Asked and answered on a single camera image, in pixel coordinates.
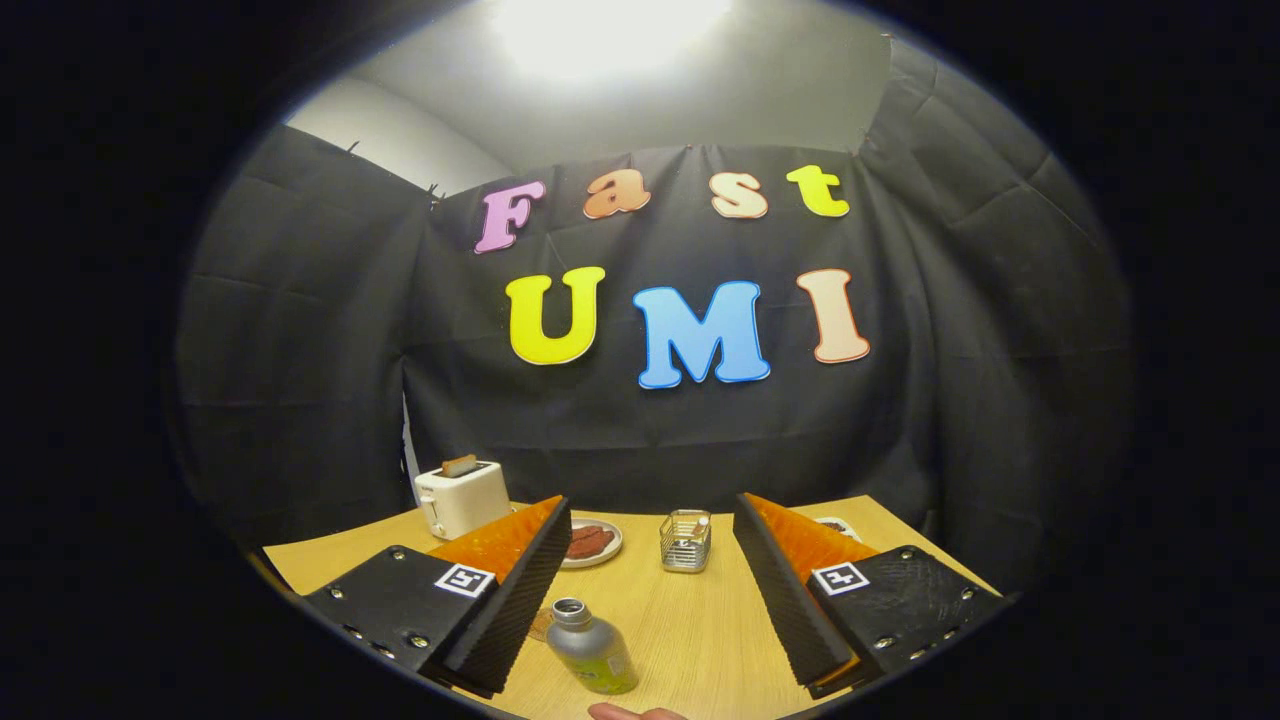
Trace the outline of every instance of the hand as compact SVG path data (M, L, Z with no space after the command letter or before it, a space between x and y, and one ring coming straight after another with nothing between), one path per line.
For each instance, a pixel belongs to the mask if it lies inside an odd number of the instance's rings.
M588 707L586 714L594 717L594 720L689 720L684 715L676 715L662 707L654 707L637 715L607 702L598 702Z

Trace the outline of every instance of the metal basket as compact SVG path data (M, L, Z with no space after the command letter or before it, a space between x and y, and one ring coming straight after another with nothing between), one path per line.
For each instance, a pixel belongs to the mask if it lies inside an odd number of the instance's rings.
M676 510L658 529L662 568L672 573L701 573L712 551L712 514Z

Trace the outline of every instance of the bottle label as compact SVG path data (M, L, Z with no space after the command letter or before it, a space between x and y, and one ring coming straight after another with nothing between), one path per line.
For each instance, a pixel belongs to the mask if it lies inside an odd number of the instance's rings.
M622 652L604 660L564 659L564 665L591 692L618 694L636 687L636 675Z

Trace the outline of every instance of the ceiling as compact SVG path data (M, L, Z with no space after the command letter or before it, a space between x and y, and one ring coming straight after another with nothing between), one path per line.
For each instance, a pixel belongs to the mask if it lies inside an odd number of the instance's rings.
M513 3L540 14L513 17ZM818 0L677 3L479 0L352 74L517 173L687 143L858 147L888 79L873 17Z

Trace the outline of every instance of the ceiling light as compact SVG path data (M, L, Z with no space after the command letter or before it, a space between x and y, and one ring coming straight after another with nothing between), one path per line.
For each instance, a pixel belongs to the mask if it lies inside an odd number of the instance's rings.
M730 0L499 0L494 29L524 73L582 79L648 72L676 59Z

